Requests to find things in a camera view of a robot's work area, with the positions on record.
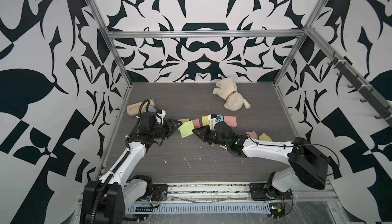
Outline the yellow memo pad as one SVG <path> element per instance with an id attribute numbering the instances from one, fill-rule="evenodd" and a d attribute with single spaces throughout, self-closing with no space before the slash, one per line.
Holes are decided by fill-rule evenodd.
<path id="1" fill-rule="evenodd" d="M 210 121 L 208 116 L 202 116 L 202 125 L 204 126 L 210 126 Z"/>

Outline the green memo pad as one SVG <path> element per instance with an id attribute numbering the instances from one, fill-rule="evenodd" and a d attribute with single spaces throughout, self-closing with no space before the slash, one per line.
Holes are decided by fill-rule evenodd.
<path id="1" fill-rule="evenodd" d="M 182 138 L 188 137 L 193 134 L 194 124 L 192 121 L 187 121 L 179 127 Z"/>

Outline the blue memo pad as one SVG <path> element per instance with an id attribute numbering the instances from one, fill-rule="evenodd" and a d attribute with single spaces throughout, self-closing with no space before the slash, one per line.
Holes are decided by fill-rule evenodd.
<path id="1" fill-rule="evenodd" d="M 222 116 L 222 115 L 218 115 L 216 118 L 217 118 L 218 122 L 223 122 L 224 121 L 224 116 Z"/>

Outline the pink memo pad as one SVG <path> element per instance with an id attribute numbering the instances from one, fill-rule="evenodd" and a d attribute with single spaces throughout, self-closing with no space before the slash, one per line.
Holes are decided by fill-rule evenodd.
<path id="1" fill-rule="evenodd" d="M 235 116 L 224 116 L 224 122 L 230 127 L 237 127 L 237 120 Z"/>

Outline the torn pink memo page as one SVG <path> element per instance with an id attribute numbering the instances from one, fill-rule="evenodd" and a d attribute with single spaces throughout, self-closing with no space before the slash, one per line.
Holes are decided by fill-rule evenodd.
<path id="1" fill-rule="evenodd" d="M 259 140 L 258 135 L 255 131 L 252 132 L 247 132 L 246 133 L 250 138 L 254 139 L 254 140 Z"/>

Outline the torn yellow memo page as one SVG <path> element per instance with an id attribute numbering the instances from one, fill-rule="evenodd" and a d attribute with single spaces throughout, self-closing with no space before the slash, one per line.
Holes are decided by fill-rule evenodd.
<path id="1" fill-rule="evenodd" d="M 258 139 L 260 141 L 268 141 L 268 142 L 272 142 L 271 137 L 269 137 L 266 133 L 261 134 Z"/>

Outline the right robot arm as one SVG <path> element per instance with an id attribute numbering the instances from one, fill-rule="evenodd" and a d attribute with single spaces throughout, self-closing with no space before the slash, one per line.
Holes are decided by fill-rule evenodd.
<path id="1" fill-rule="evenodd" d="M 256 140 L 249 135 L 234 133 L 225 122 L 217 123 L 214 129 L 210 126 L 193 129 L 193 133 L 203 142 L 225 147 L 236 157 L 262 158 L 288 165 L 283 171 L 271 173 L 266 189 L 280 193 L 301 185 L 316 190 L 325 189 L 329 159 L 301 137 L 287 142 Z"/>

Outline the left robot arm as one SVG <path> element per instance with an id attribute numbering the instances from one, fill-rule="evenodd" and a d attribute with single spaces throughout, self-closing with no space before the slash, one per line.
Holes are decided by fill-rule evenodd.
<path id="1" fill-rule="evenodd" d="M 161 145 L 181 126 L 178 120 L 166 119 L 162 110 L 140 114 L 132 132 L 126 136 L 126 148 L 116 163 L 99 180 L 89 181 L 84 187 L 80 223 L 135 221 L 126 217 L 126 208 L 152 194 L 152 180 L 148 176 L 132 179 L 130 176 L 154 143 Z"/>

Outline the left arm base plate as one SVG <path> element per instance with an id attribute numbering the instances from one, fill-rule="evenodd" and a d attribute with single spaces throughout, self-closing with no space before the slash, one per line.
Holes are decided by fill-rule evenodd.
<path id="1" fill-rule="evenodd" d="M 168 185 L 167 184 L 153 184 L 148 187 L 147 193 L 140 197 L 138 201 L 153 201 L 159 202 L 167 197 Z"/>

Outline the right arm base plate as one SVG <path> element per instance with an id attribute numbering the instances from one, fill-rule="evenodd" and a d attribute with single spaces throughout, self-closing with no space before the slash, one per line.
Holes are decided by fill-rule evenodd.
<path id="1" fill-rule="evenodd" d="M 250 195 L 254 201 L 290 200 L 293 194 L 290 190 L 280 192 L 266 183 L 250 183 Z"/>

